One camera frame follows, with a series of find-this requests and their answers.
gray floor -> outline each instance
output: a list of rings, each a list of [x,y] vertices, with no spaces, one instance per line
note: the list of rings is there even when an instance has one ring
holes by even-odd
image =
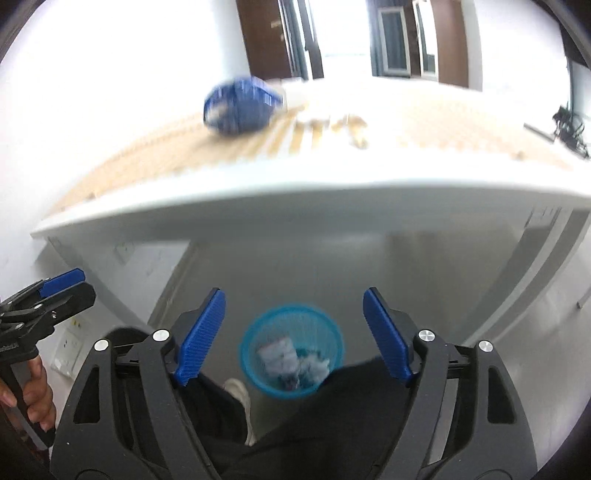
[[[259,315],[286,303],[310,304],[339,324],[345,361],[352,364],[378,353],[362,314],[368,287],[378,287],[393,308],[409,313],[418,325],[445,335],[493,282],[518,239],[519,232],[507,228],[203,245],[190,260],[162,325],[196,308],[213,286],[222,288],[226,319],[203,371],[223,382],[244,379],[238,345]],[[250,391],[258,435],[297,407]]]

black clamp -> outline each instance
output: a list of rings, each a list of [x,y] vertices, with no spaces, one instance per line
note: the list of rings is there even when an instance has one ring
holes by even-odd
[[[40,450],[53,445],[56,430],[44,432],[28,418],[22,398],[22,386],[30,379],[25,362],[39,355],[39,340],[50,336],[57,324],[92,307],[95,298],[84,272],[75,269],[34,283],[0,303],[0,378],[17,398],[11,413]]]
[[[363,312],[391,375],[413,389],[404,426],[381,480],[529,480],[537,472],[534,442],[519,395],[501,357],[483,340],[451,345],[408,315],[391,310],[376,288]],[[449,379],[459,379],[441,460],[428,463]]]
[[[199,374],[226,311],[214,288],[171,330],[143,341],[98,340],[64,408],[51,458],[60,480],[219,478],[191,427],[179,386]],[[149,427],[140,427],[140,417]]]

white sneaker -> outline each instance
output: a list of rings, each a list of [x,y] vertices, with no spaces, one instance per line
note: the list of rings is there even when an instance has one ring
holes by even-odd
[[[228,378],[223,383],[222,388],[238,400],[244,407],[244,413],[246,414],[246,429],[248,431],[244,444],[249,446],[254,445],[256,438],[252,431],[251,423],[251,396],[248,394],[246,385],[237,378]]]

white wall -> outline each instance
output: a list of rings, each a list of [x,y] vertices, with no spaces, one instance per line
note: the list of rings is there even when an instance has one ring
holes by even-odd
[[[480,26],[475,0],[462,0],[462,14],[466,29],[468,47],[468,86],[472,90],[482,91],[482,45],[480,44]]]
[[[462,8],[473,69],[470,85],[478,85],[479,32],[482,90],[504,98],[525,122],[552,132],[552,116],[570,98],[558,22],[531,0],[464,0]]]
[[[0,64],[0,297],[67,268],[55,252],[40,265],[29,231],[82,175],[248,73],[234,0],[43,3]],[[131,298],[142,284],[127,287]],[[118,323],[94,311],[98,336]],[[40,345],[46,365],[58,340]],[[63,405],[67,383],[50,382]]]
[[[140,322],[148,323],[156,302],[187,249],[188,242],[129,245],[132,245],[132,254],[128,259],[116,254],[113,245],[89,244],[76,245],[73,248],[83,259],[86,269],[92,269],[105,287]],[[126,317],[121,315],[126,323],[137,324],[128,322]]]

silver screw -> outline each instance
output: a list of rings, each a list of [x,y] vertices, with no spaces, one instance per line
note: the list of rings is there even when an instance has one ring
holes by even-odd
[[[483,352],[492,352],[494,350],[494,347],[492,346],[492,343],[490,343],[488,340],[483,340],[478,344],[478,348],[480,350],[482,350]]]
[[[421,330],[418,333],[418,337],[423,342],[432,342],[433,340],[435,340],[435,334],[431,330]]]
[[[95,342],[95,350],[97,352],[102,352],[103,350],[107,350],[109,347],[109,341],[105,340],[104,338],[101,340],[97,340]]]
[[[170,337],[170,332],[168,330],[156,330],[153,334],[152,334],[152,338],[154,340],[156,340],[157,342],[164,342],[165,340],[168,340],[168,337]]]

